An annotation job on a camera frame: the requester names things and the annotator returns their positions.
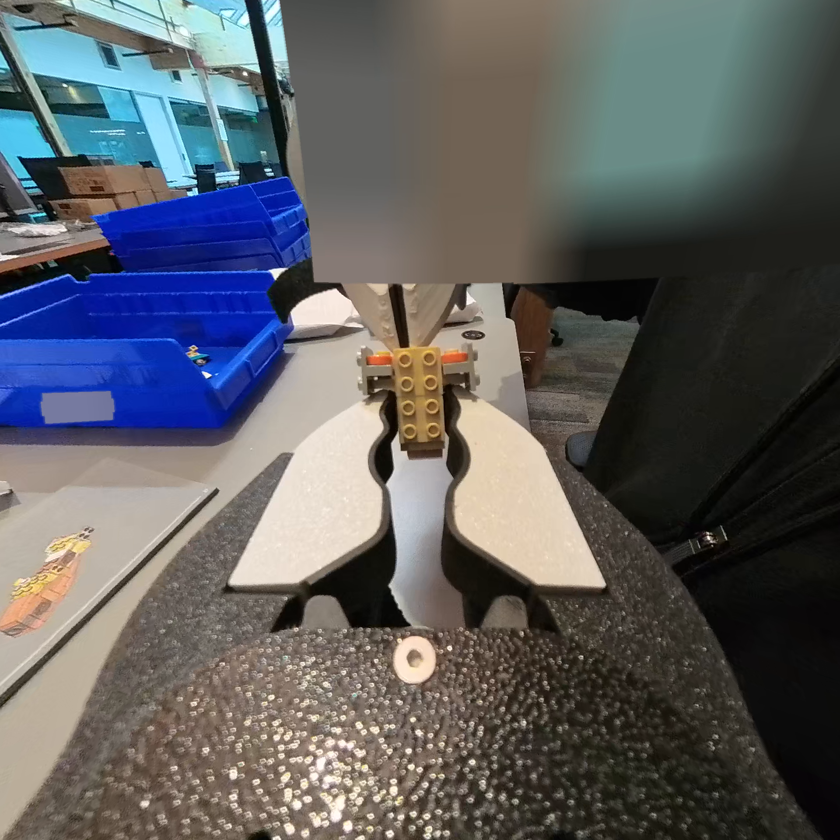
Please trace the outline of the brown cardboard box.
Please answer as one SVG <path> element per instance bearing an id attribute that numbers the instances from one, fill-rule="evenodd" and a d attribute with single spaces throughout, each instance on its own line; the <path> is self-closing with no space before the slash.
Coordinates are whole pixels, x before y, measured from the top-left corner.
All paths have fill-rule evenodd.
<path id="1" fill-rule="evenodd" d="M 58 173 L 71 196 L 164 193 L 170 188 L 162 170 L 139 164 L 60 167 Z"/>
<path id="2" fill-rule="evenodd" d="M 110 196 L 72 196 L 48 201 L 47 204 L 60 220 L 89 222 L 98 215 L 166 202 L 186 196 L 187 192 L 185 190 L 167 189 L 162 192 L 142 190 Z"/>

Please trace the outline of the wooden table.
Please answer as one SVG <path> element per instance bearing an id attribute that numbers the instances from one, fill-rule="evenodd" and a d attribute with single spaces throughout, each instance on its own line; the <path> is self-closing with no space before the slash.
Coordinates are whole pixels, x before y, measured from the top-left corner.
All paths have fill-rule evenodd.
<path id="1" fill-rule="evenodd" d="M 93 230 L 52 239 L 26 239 L 2 234 L 1 275 L 110 248 L 109 241 Z"/>

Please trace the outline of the grey instruction booklet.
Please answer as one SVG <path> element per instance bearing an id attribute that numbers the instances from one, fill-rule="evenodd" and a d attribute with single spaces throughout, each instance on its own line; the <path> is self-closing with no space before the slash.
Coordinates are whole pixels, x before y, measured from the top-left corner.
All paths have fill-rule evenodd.
<path id="1" fill-rule="evenodd" d="M 106 458 L 3 521 L 1 701 L 216 494 Z"/>

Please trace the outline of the blue plastic bin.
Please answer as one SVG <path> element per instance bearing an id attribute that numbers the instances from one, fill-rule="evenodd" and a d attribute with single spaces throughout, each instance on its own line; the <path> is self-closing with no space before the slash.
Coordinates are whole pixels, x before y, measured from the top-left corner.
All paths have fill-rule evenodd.
<path id="1" fill-rule="evenodd" d="M 224 426 L 292 324 L 264 270 L 62 276 L 1 300 L 1 423 Z M 196 345 L 212 361 L 196 367 Z"/>

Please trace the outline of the brown tan brick model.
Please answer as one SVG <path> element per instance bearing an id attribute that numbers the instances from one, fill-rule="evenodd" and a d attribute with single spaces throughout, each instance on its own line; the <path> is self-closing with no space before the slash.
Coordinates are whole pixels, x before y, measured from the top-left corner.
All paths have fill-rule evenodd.
<path id="1" fill-rule="evenodd" d="M 445 451 L 445 388 L 462 385 L 474 391 L 480 383 L 478 353 L 471 342 L 457 349 L 409 346 L 357 354 L 359 387 L 370 396 L 388 390 L 395 395 L 397 436 L 410 459 L 442 457 Z"/>

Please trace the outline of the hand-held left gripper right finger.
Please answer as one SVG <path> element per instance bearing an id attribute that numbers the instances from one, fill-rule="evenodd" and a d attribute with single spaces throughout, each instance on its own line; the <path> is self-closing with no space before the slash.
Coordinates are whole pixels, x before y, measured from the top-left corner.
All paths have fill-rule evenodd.
<path id="1" fill-rule="evenodd" d="M 606 582 L 541 444 L 507 414 L 452 387 L 444 575 L 465 597 L 597 594 Z"/>

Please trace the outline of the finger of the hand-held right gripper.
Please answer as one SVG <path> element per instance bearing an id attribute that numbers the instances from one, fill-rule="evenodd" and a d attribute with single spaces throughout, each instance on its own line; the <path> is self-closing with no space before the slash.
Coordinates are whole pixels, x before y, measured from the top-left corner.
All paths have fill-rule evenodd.
<path id="1" fill-rule="evenodd" d="M 430 346 L 454 308 L 466 304 L 466 284 L 412 283 L 401 285 L 406 339 L 402 346 Z"/>
<path id="2" fill-rule="evenodd" d="M 385 283 L 346 283 L 344 292 L 352 301 L 363 325 L 387 349 L 400 346 L 390 286 Z"/>

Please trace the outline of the stack of blue bins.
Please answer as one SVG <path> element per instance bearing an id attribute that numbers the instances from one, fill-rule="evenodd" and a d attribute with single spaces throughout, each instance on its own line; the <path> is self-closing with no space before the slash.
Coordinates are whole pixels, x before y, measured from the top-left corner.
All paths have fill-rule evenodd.
<path id="1" fill-rule="evenodd" d="M 94 219 L 132 272 L 269 270 L 312 256 L 308 215 L 286 177 Z"/>

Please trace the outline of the black pole with round disc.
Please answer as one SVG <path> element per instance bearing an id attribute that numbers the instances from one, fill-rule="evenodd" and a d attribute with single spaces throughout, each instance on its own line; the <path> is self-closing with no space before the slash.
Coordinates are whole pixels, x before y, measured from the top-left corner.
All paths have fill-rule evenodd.
<path id="1" fill-rule="evenodd" d="M 245 1 L 245 6 L 248 13 L 248 24 L 251 31 L 251 37 L 255 45 L 259 74 L 263 81 L 263 87 L 265 90 L 269 121 L 274 135 L 280 170 L 284 176 L 291 178 L 291 169 L 289 164 L 291 129 L 287 120 L 286 110 L 284 109 L 283 97 L 277 75 L 277 67 L 270 42 L 270 35 L 266 23 L 263 3 L 261 1 Z"/>

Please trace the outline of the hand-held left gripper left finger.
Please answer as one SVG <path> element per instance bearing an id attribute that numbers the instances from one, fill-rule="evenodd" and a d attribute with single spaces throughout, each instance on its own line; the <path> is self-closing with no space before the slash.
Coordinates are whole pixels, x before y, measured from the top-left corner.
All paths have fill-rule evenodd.
<path id="1" fill-rule="evenodd" d="M 396 544 L 386 481 L 394 398 L 353 404 L 306 437 L 228 580 L 237 592 L 380 597 Z"/>

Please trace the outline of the wooden post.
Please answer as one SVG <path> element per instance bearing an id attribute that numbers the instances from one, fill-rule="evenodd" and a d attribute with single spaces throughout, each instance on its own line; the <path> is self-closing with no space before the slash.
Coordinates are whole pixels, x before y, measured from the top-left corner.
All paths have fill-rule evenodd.
<path id="1" fill-rule="evenodd" d="M 524 387 L 530 391 L 541 384 L 547 352 L 553 335 L 553 308 L 533 286 L 518 289 L 511 305 L 515 324 Z"/>

